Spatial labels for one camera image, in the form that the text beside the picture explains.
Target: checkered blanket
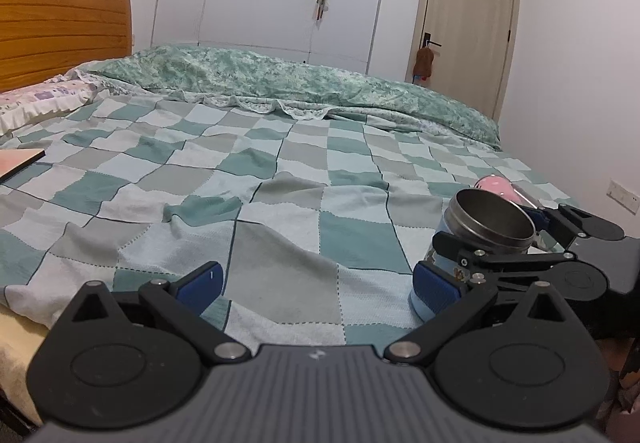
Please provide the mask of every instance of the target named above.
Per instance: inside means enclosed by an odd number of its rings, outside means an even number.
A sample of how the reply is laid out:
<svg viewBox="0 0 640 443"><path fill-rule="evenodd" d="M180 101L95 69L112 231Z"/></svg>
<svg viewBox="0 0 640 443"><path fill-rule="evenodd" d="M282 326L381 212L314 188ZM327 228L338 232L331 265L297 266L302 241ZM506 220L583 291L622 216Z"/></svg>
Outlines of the checkered blanket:
<svg viewBox="0 0 640 443"><path fill-rule="evenodd" d="M448 199L499 173L567 196L458 136L109 95L3 148L46 156L0 185L1 301L51 326L86 280L117 291L225 270L203 313L258 344L374 344L420 324L411 272Z"/></svg>

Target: wooden headboard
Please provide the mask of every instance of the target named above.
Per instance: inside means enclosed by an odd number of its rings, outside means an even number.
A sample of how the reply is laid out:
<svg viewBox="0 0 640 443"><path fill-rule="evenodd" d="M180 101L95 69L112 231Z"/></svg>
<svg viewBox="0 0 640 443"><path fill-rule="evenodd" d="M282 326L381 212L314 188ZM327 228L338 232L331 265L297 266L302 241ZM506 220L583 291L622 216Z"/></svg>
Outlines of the wooden headboard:
<svg viewBox="0 0 640 443"><path fill-rule="evenodd" d="M0 0L0 92L130 54L129 0Z"/></svg>

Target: pink floral pillowcase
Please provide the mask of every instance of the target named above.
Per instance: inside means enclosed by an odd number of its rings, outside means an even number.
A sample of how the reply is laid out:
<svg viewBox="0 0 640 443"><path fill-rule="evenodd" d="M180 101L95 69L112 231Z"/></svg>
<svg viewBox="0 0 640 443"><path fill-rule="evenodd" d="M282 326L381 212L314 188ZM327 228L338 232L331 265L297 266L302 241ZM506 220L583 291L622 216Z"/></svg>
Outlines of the pink floral pillowcase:
<svg viewBox="0 0 640 443"><path fill-rule="evenodd" d="M81 80L69 80L63 82L43 82L35 86L14 89L0 93L0 114L12 110L25 103L35 103L50 98L71 96L73 94L85 94L94 92L95 87Z"/></svg>
<svg viewBox="0 0 640 443"><path fill-rule="evenodd" d="M41 84L0 93L0 137L25 125L65 116L93 101L97 87L56 76Z"/></svg>

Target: book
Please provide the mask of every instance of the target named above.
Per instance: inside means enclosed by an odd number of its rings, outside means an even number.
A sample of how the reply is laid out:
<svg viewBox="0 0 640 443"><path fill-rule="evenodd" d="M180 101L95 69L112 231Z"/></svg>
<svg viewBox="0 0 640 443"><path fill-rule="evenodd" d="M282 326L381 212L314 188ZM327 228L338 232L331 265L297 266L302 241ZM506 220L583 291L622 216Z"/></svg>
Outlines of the book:
<svg viewBox="0 0 640 443"><path fill-rule="evenodd" d="M0 149L0 183L44 156L41 148Z"/></svg>

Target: blue gripper pad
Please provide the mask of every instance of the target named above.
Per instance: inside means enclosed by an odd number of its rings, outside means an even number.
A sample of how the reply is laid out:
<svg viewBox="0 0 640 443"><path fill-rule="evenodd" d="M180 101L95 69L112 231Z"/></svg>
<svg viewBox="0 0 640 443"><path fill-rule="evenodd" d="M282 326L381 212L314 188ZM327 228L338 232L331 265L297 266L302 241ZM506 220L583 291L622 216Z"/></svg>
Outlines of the blue gripper pad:
<svg viewBox="0 0 640 443"><path fill-rule="evenodd" d="M520 209L530 217L533 221L533 225L536 227L536 232L541 230L549 229L549 219L545 216L542 210L538 210L536 208L529 208L528 206L524 206L522 204L519 205Z"/></svg>
<svg viewBox="0 0 640 443"><path fill-rule="evenodd" d="M219 263L207 263L196 270L200 272L186 283L176 282L178 290L175 298L196 315L201 315L222 293L225 274Z"/></svg>
<svg viewBox="0 0 640 443"><path fill-rule="evenodd" d="M413 280L415 295L436 315L462 298L459 287L422 263L415 265Z"/></svg>

